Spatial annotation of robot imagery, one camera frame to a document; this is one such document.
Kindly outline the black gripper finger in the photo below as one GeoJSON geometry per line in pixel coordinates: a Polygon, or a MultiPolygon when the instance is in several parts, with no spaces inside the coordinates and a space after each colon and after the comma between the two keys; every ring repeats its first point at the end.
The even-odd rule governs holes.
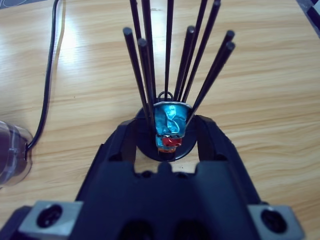
{"type": "Polygon", "coordinates": [[[107,162],[135,163],[137,151],[136,119],[122,122],[101,146],[99,157],[107,162]]]}
{"type": "Polygon", "coordinates": [[[194,120],[199,161],[234,164],[237,160],[236,148],[216,122],[201,115],[196,115],[194,120]]]}

